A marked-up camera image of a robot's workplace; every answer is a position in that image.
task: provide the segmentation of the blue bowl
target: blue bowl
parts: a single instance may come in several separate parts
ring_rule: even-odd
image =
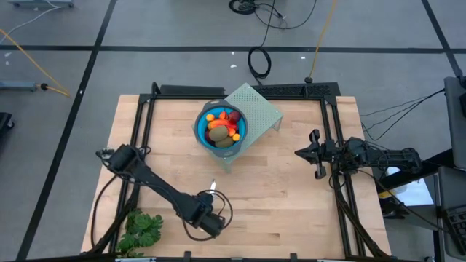
[[[238,133],[241,138],[239,141],[234,142],[233,145],[227,148],[216,148],[209,144],[205,139],[205,131],[207,130],[207,125],[209,121],[206,119],[208,114],[213,114],[216,119],[222,111],[227,112],[228,114],[232,111],[238,111],[241,115],[241,119],[238,121]],[[244,141],[246,135],[248,134],[248,123],[244,114],[238,108],[230,105],[225,100],[212,100],[205,104],[204,109],[199,114],[196,119],[194,126],[194,134],[196,139],[207,149],[212,151],[216,156],[227,157],[236,154],[241,149],[241,143]]]

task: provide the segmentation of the wooden table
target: wooden table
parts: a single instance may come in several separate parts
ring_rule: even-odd
[[[337,100],[344,138],[363,138],[355,98],[338,97]],[[129,143],[137,101],[137,95],[120,97],[109,147]],[[289,258],[290,253],[297,253],[299,258],[344,258],[336,203],[328,178],[315,180],[315,167],[293,154],[296,149],[309,145],[311,130],[318,128],[324,136],[320,104],[316,101],[273,100],[272,103],[284,114],[280,131],[266,132],[233,162],[232,173],[226,174],[193,135],[191,125],[205,102],[156,100],[149,138],[152,152],[146,157],[146,163],[172,186],[189,194],[209,189],[210,182],[215,179],[216,189],[224,192],[232,202],[232,224],[214,240],[192,241],[186,236],[171,204],[151,189],[142,188],[139,208],[150,215],[160,214],[165,222],[162,239],[141,252],[159,257],[181,257],[184,251],[190,250],[195,258]],[[330,107],[328,112],[333,129]],[[103,167],[96,196],[112,177],[113,174]],[[353,184],[361,223],[380,248],[390,253],[374,182],[361,173],[353,175]],[[96,239],[114,219],[120,186],[121,181],[117,179],[100,200]],[[214,207],[220,208],[219,202],[214,202]],[[229,217],[228,211],[223,214]],[[83,251],[90,249],[90,219]],[[353,235],[348,220],[347,224],[350,235]],[[205,237],[205,233],[189,229],[194,236]],[[355,245],[352,250],[357,254]]]

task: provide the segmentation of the yellow cable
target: yellow cable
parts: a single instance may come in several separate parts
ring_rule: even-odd
[[[47,86],[47,89],[52,90],[52,91],[55,91],[55,92],[59,92],[59,93],[62,94],[62,95],[65,95],[65,96],[67,96],[67,97],[70,97],[69,94],[67,94],[67,93],[65,93],[64,91],[59,90],[59,89],[57,89],[57,88]]]
[[[315,48],[315,55],[314,55],[314,60],[312,61],[312,68],[311,68],[311,73],[309,74],[309,77],[312,77],[312,73],[314,73],[314,67],[317,62],[317,54],[319,53],[319,47],[323,39],[323,35],[325,34],[325,31],[327,30],[328,24],[330,23],[330,20],[333,15],[333,11],[335,10],[336,6],[336,0],[333,0],[332,7],[330,8],[330,12],[328,13],[327,20],[325,22],[325,25],[323,26],[322,33],[320,33],[319,36],[319,41],[317,42],[317,47]]]
[[[50,78],[59,88],[61,88],[62,90],[64,90],[62,93],[66,93],[66,96],[67,97],[70,97],[69,95],[69,91],[63,87],[57,80],[55,80],[52,76],[50,76],[44,69],[42,69],[42,67],[40,65],[38,65],[36,63],[36,61],[34,61],[34,59],[28,55],[28,53],[26,51],[24,51],[24,49],[15,41],[13,40],[11,37],[9,37],[8,33],[6,33],[5,31],[3,31],[3,29],[0,29],[0,33],[4,34],[5,37],[10,40],[27,58],[29,58],[29,60],[48,78]]]

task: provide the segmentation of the gray floor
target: gray floor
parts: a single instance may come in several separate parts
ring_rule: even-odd
[[[20,44],[92,46],[109,0],[75,0],[74,9],[51,12],[13,33]],[[227,1],[118,0],[103,45],[251,46],[260,44],[265,26],[256,17],[232,13]],[[289,25],[300,23],[311,1],[277,0]],[[453,48],[466,48],[462,0],[430,0]],[[319,0],[309,22],[296,30],[271,30],[266,45],[315,46],[330,0]],[[0,28],[8,30],[38,14],[0,2]],[[261,16],[266,20],[265,12]],[[441,48],[419,0],[339,1],[324,47]],[[31,52],[37,62],[76,94],[90,52]],[[121,94],[148,92],[159,84],[225,87],[256,84],[247,52],[100,52],[90,76],[55,184],[33,241],[29,258],[77,254],[87,225],[100,170],[95,150],[106,145]],[[265,84],[300,83],[313,53],[272,52]],[[456,55],[466,70],[466,55]],[[260,55],[255,66],[265,67]],[[443,54],[321,53],[316,82],[338,82],[343,95],[355,96],[367,113],[443,88],[451,76]],[[50,82],[18,51],[0,52],[0,79]],[[15,259],[50,168],[73,99],[47,91],[2,92],[0,111],[14,114],[16,127],[0,150],[0,261]],[[366,124],[388,116],[363,118]],[[374,135],[387,125],[374,128]],[[422,104],[379,143],[416,148],[429,157],[450,147],[445,98]],[[390,245],[399,258],[433,255],[432,233],[399,221],[386,221]]]

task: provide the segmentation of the green leaves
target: green leaves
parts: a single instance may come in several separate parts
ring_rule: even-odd
[[[134,250],[139,247],[150,247],[158,242],[162,236],[160,234],[162,224],[161,215],[151,218],[139,209],[131,211],[125,224],[126,233],[122,235],[116,248],[124,253],[125,258],[142,257],[144,253],[137,253]]]

